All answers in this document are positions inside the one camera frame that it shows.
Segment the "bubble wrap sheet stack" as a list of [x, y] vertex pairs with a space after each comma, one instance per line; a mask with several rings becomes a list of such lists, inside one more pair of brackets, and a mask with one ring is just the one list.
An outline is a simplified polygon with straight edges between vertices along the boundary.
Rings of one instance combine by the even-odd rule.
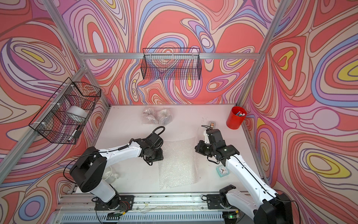
[[166, 141], [162, 146], [164, 159], [158, 164], [159, 189], [171, 189], [197, 182], [196, 138]]

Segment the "bubble wrap sheet around mug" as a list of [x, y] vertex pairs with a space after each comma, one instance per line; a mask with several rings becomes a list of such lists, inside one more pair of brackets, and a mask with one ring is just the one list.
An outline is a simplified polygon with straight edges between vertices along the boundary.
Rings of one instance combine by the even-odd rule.
[[153, 108], [145, 108], [141, 114], [142, 124], [146, 125], [156, 125], [158, 124], [158, 119], [156, 111]]

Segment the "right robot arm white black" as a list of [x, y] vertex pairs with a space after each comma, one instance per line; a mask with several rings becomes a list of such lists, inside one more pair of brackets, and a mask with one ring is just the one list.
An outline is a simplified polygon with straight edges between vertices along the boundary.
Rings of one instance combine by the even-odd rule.
[[278, 194], [249, 167], [239, 151], [232, 145], [205, 143], [200, 140], [195, 152], [213, 157], [235, 175], [251, 197], [245, 196], [235, 186], [220, 190], [223, 206], [234, 206], [250, 217], [255, 224], [292, 224], [291, 200], [284, 193]]

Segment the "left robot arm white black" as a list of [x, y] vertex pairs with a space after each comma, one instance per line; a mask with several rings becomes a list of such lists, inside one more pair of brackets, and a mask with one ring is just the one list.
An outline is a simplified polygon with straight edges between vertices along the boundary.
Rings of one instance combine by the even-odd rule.
[[141, 157], [148, 165], [164, 159], [161, 149], [164, 141], [156, 139], [131, 139], [129, 143], [109, 149], [90, 147], [70, 169], [70, 176], [83, 193], [91, 193], [108, 210], [117, 210], [123, 203], [119, 193], [103, 179], [105, 170], [122, 161]]

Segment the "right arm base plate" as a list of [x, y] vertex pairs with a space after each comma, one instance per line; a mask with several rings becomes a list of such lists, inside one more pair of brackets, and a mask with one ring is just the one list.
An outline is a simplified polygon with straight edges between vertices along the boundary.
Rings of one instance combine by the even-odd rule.
[[202, 201], [207, 203], [210, 210], [237, 210], [236, 207], [230, 205], [224, 196], [220, 194], [207, 194], [201, 197]]

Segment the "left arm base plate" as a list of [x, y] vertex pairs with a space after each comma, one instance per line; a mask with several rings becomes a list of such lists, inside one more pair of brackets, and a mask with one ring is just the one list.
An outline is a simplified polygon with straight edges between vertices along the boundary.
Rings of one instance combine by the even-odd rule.
[[92, 199], [95, 203], [96, 211], [121, 211], [128, 212], [132, 210], [134, 196], [133, 195], [120, 195], [114, 196], [109, 202], [105, 203], [98, 197]]

